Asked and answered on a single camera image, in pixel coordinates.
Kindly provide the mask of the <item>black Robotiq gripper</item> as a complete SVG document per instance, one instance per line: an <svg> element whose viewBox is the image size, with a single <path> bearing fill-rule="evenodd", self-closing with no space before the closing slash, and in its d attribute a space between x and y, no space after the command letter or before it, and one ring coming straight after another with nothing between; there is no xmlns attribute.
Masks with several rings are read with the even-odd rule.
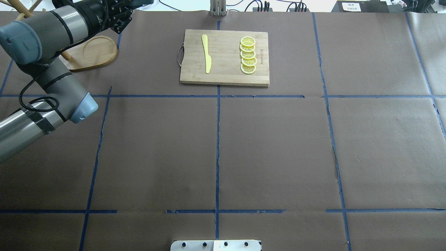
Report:
<svg viewBox="0 0 446 251"><path fill-rule="evenodd" d="M105 29L112 29L120 34L131 22L133 10L153 3L153 0L107 0Z"/></svg>

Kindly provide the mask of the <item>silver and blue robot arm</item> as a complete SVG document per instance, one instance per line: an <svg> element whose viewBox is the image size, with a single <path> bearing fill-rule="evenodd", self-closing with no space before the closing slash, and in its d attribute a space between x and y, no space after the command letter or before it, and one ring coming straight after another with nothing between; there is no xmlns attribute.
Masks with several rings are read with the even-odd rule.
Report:
<svg viewBox="0 0 446 251"><path fill-rule="evenodd" d="M121 33L133 10L152 0L54 0L54 10L1 27L1 46L32 77L18 96L20 107L1 122L1 162L53 132L79 123L98 104L59 59L62 52L98 33Z"/></svg>

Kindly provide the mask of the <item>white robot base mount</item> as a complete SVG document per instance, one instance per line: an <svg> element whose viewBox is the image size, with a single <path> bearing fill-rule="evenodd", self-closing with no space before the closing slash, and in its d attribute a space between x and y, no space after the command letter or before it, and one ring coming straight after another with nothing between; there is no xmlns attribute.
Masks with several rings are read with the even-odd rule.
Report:
<svg viewBox="0 0 446 251"><path fill-rule="evenodd" d="M236 240L178 240L171 251L261 251L261 241L254 239Z"/></svg>

